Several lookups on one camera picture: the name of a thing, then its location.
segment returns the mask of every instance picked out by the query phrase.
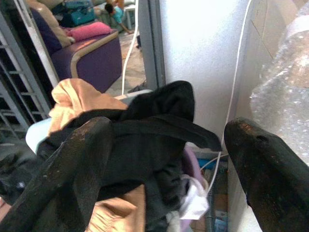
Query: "tan fabric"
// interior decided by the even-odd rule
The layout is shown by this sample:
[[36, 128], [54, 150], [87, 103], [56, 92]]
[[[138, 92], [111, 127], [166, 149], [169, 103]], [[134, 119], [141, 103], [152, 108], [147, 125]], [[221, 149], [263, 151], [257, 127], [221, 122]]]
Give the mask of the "tan fabric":
[[2, 221], [5, 215], [9, 212], [10, 208], [11, 206], [0, 197], [0, 221]]
[[92, 85], [83, 79], [65, 79], [53, 89], [52, 96], [56, 102], [49, 112], [52, 117], [49, 132], [61, 130], [70, 120], [85, 111], [93, 109], [121, 109], [127, 105], [111, 97], [100, 93]]
[[68, 36], [65, 34], [64, 30], [59, 26], [58, 21], [53, 16], [52, 12], [42, 3], [39, 3], [36, 0], [27, 0], [29, 7], [35, 9], [46, 21], [50, 29], [53, 31], [55, 36], [58, 38], [62, 47], [71, 45], [71, 42]]
[[43, 3], [50, 10], [52, 10], [55, 6], [62, 3], [63, 0], [38, 0], [38, 2]]
[[97, 202], [86, 232], [144, 232], [145, 188]]

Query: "metal railing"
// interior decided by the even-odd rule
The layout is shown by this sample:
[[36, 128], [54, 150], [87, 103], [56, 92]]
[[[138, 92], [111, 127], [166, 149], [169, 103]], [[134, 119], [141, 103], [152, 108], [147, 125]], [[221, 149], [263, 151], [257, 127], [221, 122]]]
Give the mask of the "metal railing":
[[0, 10], [0, 136], [20, 139], [48, 117], [50, 102], [3, 9]]

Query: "purple armchair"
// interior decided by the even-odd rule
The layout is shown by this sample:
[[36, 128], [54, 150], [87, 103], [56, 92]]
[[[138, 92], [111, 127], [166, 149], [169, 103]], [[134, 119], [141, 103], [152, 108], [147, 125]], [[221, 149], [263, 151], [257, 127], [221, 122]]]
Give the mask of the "purple armchair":
[[122, 57], [116, 30], [71, 44], [44, 4], [33, 0], [27, 3], [60, 80], [82, 78], [105, 92], [121, 76]]
[[92, 37], [51, 55], [60, 80], [82, 78], [105, 92], [122, 72], [118, 32]]

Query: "white cable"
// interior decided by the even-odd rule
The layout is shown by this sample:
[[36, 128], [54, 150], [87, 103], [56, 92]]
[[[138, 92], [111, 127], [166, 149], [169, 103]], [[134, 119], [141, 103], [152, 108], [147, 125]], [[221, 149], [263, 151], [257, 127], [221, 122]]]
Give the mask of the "white cable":
[[216, 158], [213, 158], [211, 161], [209, 161], [208, 163], [206, 163], [203, 167], [200, 168], [200, 170], [203, 170], [205, 167], [207, 167], [207, 165], [209, 165], [210, 163], [214, 162], [215, 160], [217, 160], [218, 157]]
[[[239, 44], [238, 44], [238, 50], [237, 50], [237, 59], [236, 59], [235, 72], [234, 72], [234, 79], [233, 79], [233, 86], [232, 86], [232, 93], [231, 93], [230, 103], [229, 103], [229, 106], [228, 106], [228, 111], [227, 111], [227, 114], [226, 114], [225, 125], [228, 123], [229, 116], [230, 116], [230, 113], [231, 113], [231, 107], [232, 107], [232, 101], [233, 101], [233, 96], [234, 96], [236, 77], [237, 77], [237, 72], [238, 72], [240, 48], [241, 48], [241, 44], [242, 44], [242, 38], [243, 38], [243, 34], [244, 34], [244, 30], [245, 30], [245, 25], [246, 25], [246, 20], [247, 20], [247, 16], [248, 16], [249, 7], [251, 5], [251, 2], [252, 2], [252, 0], [248, 1], [246, 12], [245, 12], [245, 16], [244, 16], [244, 19], [243, 19], [243, 22], [242, 22], [242, 26], [241, 26], [241, 32], [240, 32], [240, 38], [239, 38]], [[223, 146], [223, 143], [224, 143], [224, 131], [223, 131], [223, 134], [222, 134], [222, 137], [221, 137], [221, 146]], [[216, 175], [217, 175], [217, 172], [218, 172], [218, 167], [219, 167], [221, 153], [222, 152], [220, 151], [219, 154], [218, 154], [218, 157], [217, 157], [218, 160], [217, 160], [217, 163], [216, 163], [216, 167], [214, 169], [214, 173], [213, 173], [213, 177], [212, 177], [212, 180], [211, 180], [211, 184], [209, 185], [208, 193], [211, 190], [211, 187], [212, 187], [212, 185], [214, 183], [214, 180], [216, 179]]]
[[127, 65], [127, 62], [130, 58], [130, 55], [131, 55], [131, 52], [132, 52], [132, 49], [133, 49], [133, 46], [134, 46], [134, 42], [135, 42], [136, 37], [137, 37], [138, 28], [139, 28], [139, 0], [135, 0], [135, 30], [134, 30], [134, 35], [133, 35], [133, 39], [132, 39], [132, 42], [131, 42], [131, 46], [129, 48], [129, 52], [127, 53], [127, 56], [126, 56], [126, 60], [125, 60], [125, 64], [124, 64], [124, 70], [122, 72], [122, 91], [121, 91], [122, 95], [124, 95], [124, 93], [125, 93], [126, 65]]

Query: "pink cushion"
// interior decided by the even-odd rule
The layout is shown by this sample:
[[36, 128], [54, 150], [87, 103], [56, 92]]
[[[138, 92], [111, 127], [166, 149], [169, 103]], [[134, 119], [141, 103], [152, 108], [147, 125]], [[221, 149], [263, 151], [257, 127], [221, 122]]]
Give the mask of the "pink cushion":
[[112, 29], [101, 22], [95, 22], [86, 26], [81, 26], [67, 32], [68, 36], [73, 37], [77, 42], [93, 36], [109, 34]]

